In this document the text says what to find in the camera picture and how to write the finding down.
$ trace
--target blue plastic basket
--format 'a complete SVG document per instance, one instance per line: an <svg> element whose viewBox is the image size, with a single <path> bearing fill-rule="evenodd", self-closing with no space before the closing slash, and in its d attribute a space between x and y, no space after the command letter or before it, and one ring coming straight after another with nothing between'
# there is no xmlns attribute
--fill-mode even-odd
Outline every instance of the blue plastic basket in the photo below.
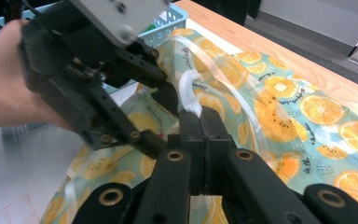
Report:
<svg viewBox="0 0 358 224"><path fill-rule="evenodd" d="M40 12L45 11L51 5L39 7ZM33 19L34 14L26 10L22 13L24 19ZM139 36L145 41L145 43L150 47L156 47L160 44L164 38L176 28L185 28L186 19L188 17L187 12L177 7L174 4L171 4L165 12L162 12L155 20L153 24L156 26L155 29L144 32ZM4 25L4 18L0 17L0 28Z"/></svg>

